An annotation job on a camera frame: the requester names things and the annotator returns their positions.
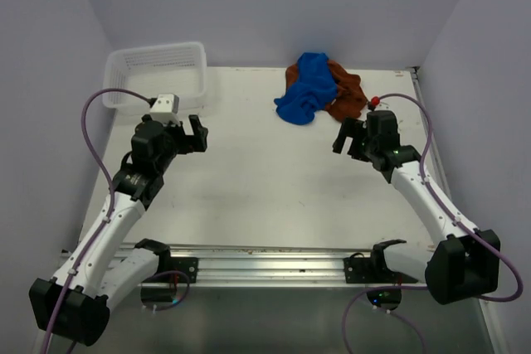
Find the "blue towel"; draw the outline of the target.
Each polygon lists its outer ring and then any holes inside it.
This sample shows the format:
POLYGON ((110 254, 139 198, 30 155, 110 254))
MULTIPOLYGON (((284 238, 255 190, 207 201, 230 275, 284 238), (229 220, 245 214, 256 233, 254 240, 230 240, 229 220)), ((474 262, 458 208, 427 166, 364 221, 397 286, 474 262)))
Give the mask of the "blue towel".
POLYGON ((274 99, 275 112, 285 122, 306 125, 324 110, 337 95, 337 86, 328 66, 328 56, 321 52, 305 52, 295 64, 297 76, 287 84, 285 94, 274 99))

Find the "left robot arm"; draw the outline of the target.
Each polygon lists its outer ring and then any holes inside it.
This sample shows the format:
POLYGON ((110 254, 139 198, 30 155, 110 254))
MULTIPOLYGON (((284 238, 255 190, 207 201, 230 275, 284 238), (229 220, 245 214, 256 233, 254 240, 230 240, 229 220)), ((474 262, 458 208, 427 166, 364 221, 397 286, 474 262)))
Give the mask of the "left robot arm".
POLYGON ((163 175, 177 155, 203 153, 207 128, 199 117, 181 124, 162 124, 145 115, 112 181, 112 192, 94 224, 68 260, 49 279, 36 279, 29 299, 45 338, 57 335, 84 346, 94 345, 112 311, 144 281, 190 284, 174 267, 168 245, 142 239, 116 266, 110 262, 125 236, 146 213, 163 187, 163 175))

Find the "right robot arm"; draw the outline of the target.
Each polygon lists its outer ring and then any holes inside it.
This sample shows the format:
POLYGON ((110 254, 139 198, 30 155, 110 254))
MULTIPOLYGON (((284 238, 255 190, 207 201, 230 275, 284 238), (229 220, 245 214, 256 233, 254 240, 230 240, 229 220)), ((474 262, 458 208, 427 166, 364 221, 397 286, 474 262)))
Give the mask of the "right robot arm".
POLYGON ((405 240, 388 240, 373 246, 368 269, 379 281, 395 280, 399 274, 426 284, 440 304, 491 293, 498 287, 499 237, 492 230, 479 230, 463 216, 421 168, 421 154, 400 142, 397 118, 389 110, 368 113, 365 120, 347 118, 334 141, 341 153, 347 138, 348 155, 369 162, 406 199, 435 246, 421 250, 405 240))

